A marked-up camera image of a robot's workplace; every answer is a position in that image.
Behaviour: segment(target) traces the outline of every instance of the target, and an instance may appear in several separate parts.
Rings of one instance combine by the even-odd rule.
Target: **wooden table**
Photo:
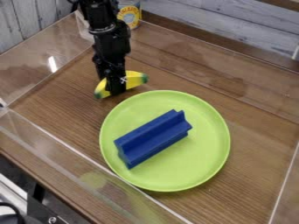
[[[148,23],[132,32],[131,44],[127,69],[148,74],[149,82],[104,100],[92,96],[99,79],[91,62],[91,43],[80,38],[75,15],[1,56],[0,82],[5,84],[0,93],[13,102],[3,126],[8,130],[11,127],[32,147],[0,132],[1,153],[93,222],[129,223],[129,213],[135,213],[145,216],[148,223],[171,219],[171,223],[183,223],[183,217],[192,223],[267,223],[299,137],[298,73]],[[51,73],[52,65],[44,62],[49,55],[60,57],[55,75],[21,98],[25,91],[17,97],[9,94]],[[25,63],[8,66],[12,59]],[[152,197],[148,200],[141,193],[131,192],[131,186],[109,172],[91,171],[108,169],[99,150],[99,129],[108,112],[132,95],[156,89],[196,95],[216,108],[228,124],[231,153],[224,168],[206,184],[183,192],[145,192]],[[108,179],[113,184],[93,185],[87,177]],[[136,212],[127,202],[121,207],[128,213],[120,213],[119,207],[92,196],[92,189],[80,180],[95,189],[101,186],[100,192],[116,203],[133,198],[133,204],[149,212]],[[112,191],[113,187],[121,188],[125,196]],[[153,203],[156,200],[179,218]]]

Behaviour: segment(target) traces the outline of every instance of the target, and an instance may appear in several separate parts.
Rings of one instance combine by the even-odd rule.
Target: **green plate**
[[[183,110],[188,136],[128,170],[113,141],[171,109]],[[123,101],[103,123],[100,149],[113,172],[132,185],[175,192],[206,182],[230,154],[230,130],[216,109],[198,97],[175,91],[151,91]]]

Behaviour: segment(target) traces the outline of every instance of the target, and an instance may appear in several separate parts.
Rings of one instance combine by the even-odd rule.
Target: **plate rim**
[[[152,93],[172,93],[172,94],[178,94],[178,95],[186,95],[187,97],[191,97],[194,98],[195,100],[198,100],[199,102],[202,102],[203,104],[206,104],[207,107],[210,107],[211,110],[214,110],[215,114],[218,115],[219,119],[220,119],[220,122],[223,124],[223,127],[224,127],[224,130],[226,130],[226,135],[228,136],[228,145],[226,145],[226,148],[227,148],[227,152],[226,152],[226,157],[223,157],[223,161],[222,163],[219,164],[219,167],[218,169],[215,170],[215,172],[200,182],[196,182],[196,184],[194,185],[188,185],[187,187],[176,187],[175,189],[172,190],[165,190],[165,189],[159,189],[159,188],[151,188],[151,187],[145,187],[145,186],[141,186],[139,184],[136,184],[133,181],[131,181],[129,179],[124,178],[123,175],[120,175],[117,173],[117,171],[113,169],[113,166],[111,165],[111,163],[108,162],[108,158],[105,156],[105,152],[101,150],[101,145],[103,145],[103,138],[101,138],[101,133],[103,133],[103,128],[105,127],[105,124],[107,124],[107,120],[108,118],[111,117],[111,114],[112,112],[117,109],[117,107],[121,107],[123,104],[125,104],[127,102],[132,101],[135,98],[139,98],[141,97],[143,95],[149,95]],[[152,191],[152,192],[161,192],[161,193],[171,193],[171,192],[179,192],[179,191],[184,191],[184,190],[188,190],[191,188],[194,188],[195,186],[199,186],[202,185],[203,183],[206,183],[220,171],[220,169],[223,168],[227,160],[228,160],[228,157],[230,157],[230,150],[231,150],[231,136],[230,136],[230,128],[228,128],[228,125],[226,123],[226,120],[223,118],[223,116],[220,115],[220,112],[202,99],[199,98],[198,96],[192,95],[192,94],[187,94],[184,92],[180,92],[180,91],[175,91],[175,90],[151,90],[151,91],[147,91],[147,92],[143,92],[141,94],[136,94],[133,96],[131,96],[129,98],[127,98],[125,100],[123,100],[113,108],[112,110],[108,112],[108,115],[104,119],[104,122],[101,123],[101,126],[100,126],[100,131],[99,131],[99,149],[100,149],[100,153],[101,153],[101,156],[107,162],[107,165],[109,167],[109,169],[113,171],[113,173],[127,182],[129,183],[131,185],[141,188],[141,189],[145,189],[148,191]]]

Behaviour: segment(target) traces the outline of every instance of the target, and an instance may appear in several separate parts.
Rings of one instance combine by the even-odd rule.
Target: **blue foam block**
[[[115,140],[117,155],[127,168],[133,168],[187,137],[191,128],[183,111],[176,112],[172,109]]]

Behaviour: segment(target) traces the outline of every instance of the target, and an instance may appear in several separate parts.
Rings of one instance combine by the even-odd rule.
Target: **blue block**
[[[172,109],[115,140],[117,155],[127,168],[133,168],[187,137],[191,128],[183,111],[176,112]]]

